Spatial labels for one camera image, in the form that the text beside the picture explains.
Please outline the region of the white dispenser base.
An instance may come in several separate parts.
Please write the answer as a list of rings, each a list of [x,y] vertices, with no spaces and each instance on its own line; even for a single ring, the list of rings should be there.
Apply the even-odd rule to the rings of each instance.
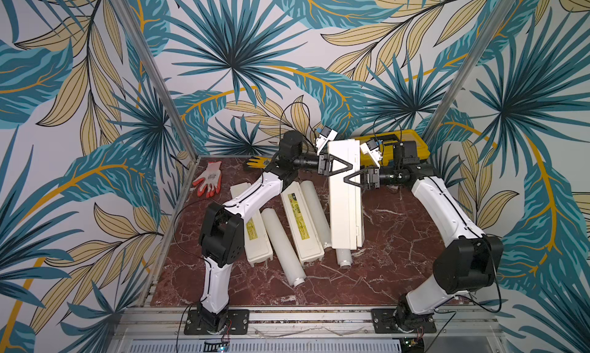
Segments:
[[[353,164],[353,172],[360,170],[360,142],[355,139],[328,143],[328,153]],[[364,242],[361,188],[344,183],[344,176],[329,177],[329,207],[331,243],[334,249],[356,250]]]

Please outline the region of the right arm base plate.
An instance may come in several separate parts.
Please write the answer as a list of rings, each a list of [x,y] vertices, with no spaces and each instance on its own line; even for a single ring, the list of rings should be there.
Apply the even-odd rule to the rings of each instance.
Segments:
[[[370,311],[376,334],[435,333],[433,315],[415,315],[399,308],[374,308]]]

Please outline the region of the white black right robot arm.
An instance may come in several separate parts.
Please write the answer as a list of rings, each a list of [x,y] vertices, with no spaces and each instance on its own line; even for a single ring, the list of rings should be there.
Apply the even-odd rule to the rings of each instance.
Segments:
[[[389,185],[409,187],[445,245],[433,263],[432,276],[400,298],[396,308],[399,321],[428,319],[436,308],[455,297],[468,299],[472,292],[499,284],[502,242],[485,234],[467,216],[434,167],[419,158],[414,142],[394,143],[393,160],[386,166],[381,164],[383,155],[375,139],[362,143],[360,151],[373,163],[346,176],[345,183],[365,190]]]

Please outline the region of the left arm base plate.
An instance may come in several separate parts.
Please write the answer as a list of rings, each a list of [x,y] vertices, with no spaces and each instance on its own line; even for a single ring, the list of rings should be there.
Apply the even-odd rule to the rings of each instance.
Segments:
[[[206,309],[189,311],[185,335],[246,335],[250,322],[248,309],[222,310],[212,314]]]

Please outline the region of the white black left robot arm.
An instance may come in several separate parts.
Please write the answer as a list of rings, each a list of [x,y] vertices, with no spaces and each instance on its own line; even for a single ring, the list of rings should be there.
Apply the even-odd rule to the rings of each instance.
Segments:
[[[322,128],[316,138],[316,153],[311,154],[303,153],[304,136],[300,132],[287,131],[281,138],[278,151],[253,185],[224,204],[214,202],[207,207],[199,239],[206,268],[199,312],[211,316],[227,312],[230,270],[244,251],[244,226],[256,211],[292,184],[300,169],[334,176],[344,170],[332,170],[333,161],[344,164],[347,169],[352,167],[350,163],[322,152],[336,137],[335,130]]]

